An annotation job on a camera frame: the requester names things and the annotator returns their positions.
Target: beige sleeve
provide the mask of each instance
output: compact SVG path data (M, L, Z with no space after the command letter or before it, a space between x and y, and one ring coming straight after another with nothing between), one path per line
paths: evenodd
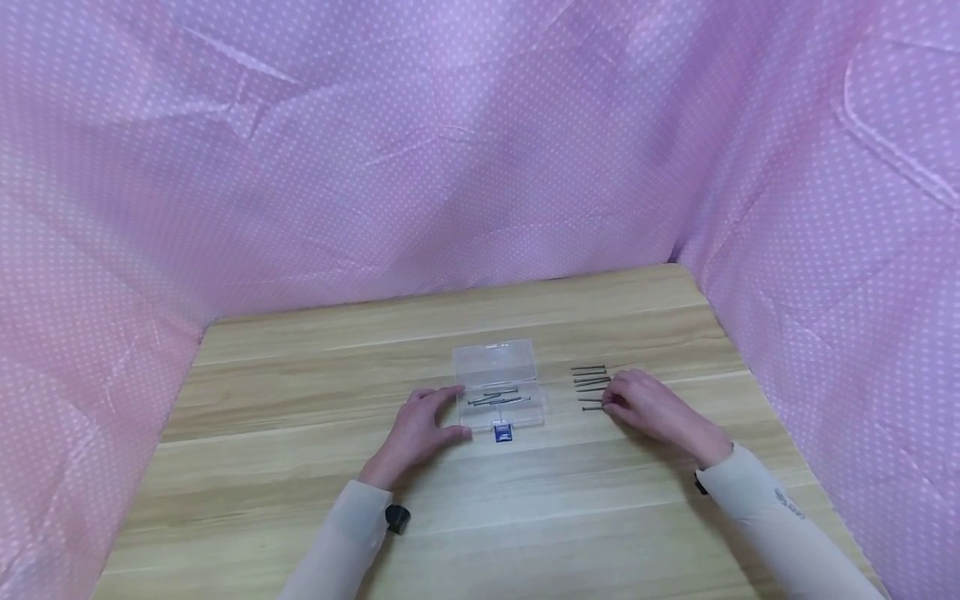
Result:
M747 448L697 479L737 525L790 598L882 598L840 549L790 500Z
M387 535L393 495L350 481L287 580L280 600L353 600Z

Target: pink polka dot fabric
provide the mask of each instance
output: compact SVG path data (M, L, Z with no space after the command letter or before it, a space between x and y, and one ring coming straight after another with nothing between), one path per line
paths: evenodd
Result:
M3 3L0 598L91 595L213 319L668 260L956 595L958 7Z

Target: nail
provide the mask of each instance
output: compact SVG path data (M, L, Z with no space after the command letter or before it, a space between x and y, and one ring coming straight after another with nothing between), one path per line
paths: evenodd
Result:
M521 398L520 396L512 397L512 398L492 397L492 398L481 398L479 400L476 400L475 402L472 402L472 404L473 406L484 406L484 405L492 405L492 404L504 404L506 402L520 402L521 400L529 400L529 399L530 399L529 397Z
M609 377L600 377L598 379L574 379L573 385L576 387L581 387L585 385L590 385L591 383L609 383Z
M501 396L503 394L509 394L510 392L516 393L518 391L519 390L517 388L511 388L509 390L500 390L499 392L484 392L484 396L486 397Z
M513 404L514 402L522 402L523 400L529 400L530 397L515 397L510 398L509 400L497 400L495 402L486 402L487 406L496 406L498 404Z

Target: wood grain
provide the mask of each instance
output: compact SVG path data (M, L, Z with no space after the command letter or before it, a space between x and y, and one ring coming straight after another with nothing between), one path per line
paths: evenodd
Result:
M95 597L275 597L409 391L451 384L456 347L525 337L546 425L422 468L362 597L779 597L688 459L580 410L569 368L597 362L725 426L876 581L689 274L664 265L215 324Z

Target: blue sticker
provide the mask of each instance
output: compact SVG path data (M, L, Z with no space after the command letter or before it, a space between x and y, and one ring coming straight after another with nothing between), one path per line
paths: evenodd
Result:
M509 423L494 423L493 438L498 444L500 442L512 442L514 439L514 427Z

